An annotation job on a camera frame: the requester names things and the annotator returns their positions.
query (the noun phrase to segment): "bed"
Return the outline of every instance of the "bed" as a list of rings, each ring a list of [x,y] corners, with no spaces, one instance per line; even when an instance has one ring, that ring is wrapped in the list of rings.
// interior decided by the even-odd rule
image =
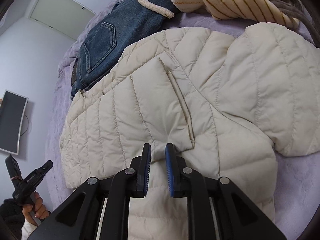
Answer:
[[[106,4],[105,10],[96,15],[87,25],[85,31],[66,52],[58,66],[58,81],[54,90],[51,120],[46,141],[46,160],[53,161],[53,169],[47,174],[48,189],[53,203],[57,208],[71,193],[67,189],[63,177],[60,159],[59,138],[64,119],[71,104],[71,73],[79,48],[89,30],[107,15],[115,3]],[[180,13],[163,24],[163,29],[178,27],[205,27],[214,31],[240,36],[245,28],[255,24],[254,21],[236,19],[215,21],[209,14]],[[312,42],[308,30],[300,24],[298,33]],[[278,161],[278,178],[275,192],[276,225],[288,240],[295,240],[303,232],[313,217],[320,199],[320,153],[306,157],[285,158],[276,153]]]

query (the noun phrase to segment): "silver bolt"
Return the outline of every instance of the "silver bolt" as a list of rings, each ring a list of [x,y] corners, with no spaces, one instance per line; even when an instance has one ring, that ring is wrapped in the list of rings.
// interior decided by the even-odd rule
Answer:
[[[127,168],[124,172],[125,174],[131,175],[134,174],[135,170],[134,168]]]
[[[92,178],[89,178],[88,180],[87,180],[87,182],[88,182],[88,184],[89,185],[94,185],[94,184],[96,184],[97,183],[97,178],[95,178],[95,177],[92,177]]]
[[[190,173],[192,173],[192,169],[191,168],[189,168],[189,167],[185,167],[185,168],[183,168],[183,173],[184,174],[190,174]]]
[[[230,179],[228,179],[227,177],[222,177],[222,178],[220,178],[220,183],[221,184],[229,184],[229,182],[230,182]]]

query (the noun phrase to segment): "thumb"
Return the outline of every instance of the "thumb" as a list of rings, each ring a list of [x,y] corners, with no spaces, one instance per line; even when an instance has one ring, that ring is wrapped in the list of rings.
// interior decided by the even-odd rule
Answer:
[[[32,211],[32,205],[26,204],[22,206],[22,213],[25,217],[25,219],[32,225],[37,226],[37,223],[33,220],[33,218],[30,215],[30,212]]]

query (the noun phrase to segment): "person's arm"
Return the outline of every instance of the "person's arm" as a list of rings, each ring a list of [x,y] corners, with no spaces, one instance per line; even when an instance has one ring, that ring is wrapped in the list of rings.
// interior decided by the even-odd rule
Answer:
[[[35,203],[35,211],[36,211],[36,217],[39,219],[45,219],[49,216],[49,212],[45,205],[43,205],[43,200],[40,198],[40,195],[35,192],[35,198],[36,198],[36,203]],[[22,213],[25,217],[25,222],[24,225],[21,229],[22,233],[22,238],[21,240],[27,240],[28,237],[31,235],[31,233],[36,230],[37,224],[33,220],[33,218],[30,215],[30,212],[32,211],[32,205],[23,205],[22,207]]]

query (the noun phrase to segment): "jeans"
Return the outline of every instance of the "jeans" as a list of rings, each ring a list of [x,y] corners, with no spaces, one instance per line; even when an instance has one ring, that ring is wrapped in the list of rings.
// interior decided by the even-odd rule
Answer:
[[[170,0],[148,1],[167,8],[174,14],[179,12]],[[137,0],[117,3],[90,30],[79,50],[72,74],[71,99],[78,90],[92,88],[110,72],[127,46],[156,33],[165,19],[161,14],[143,7]]]

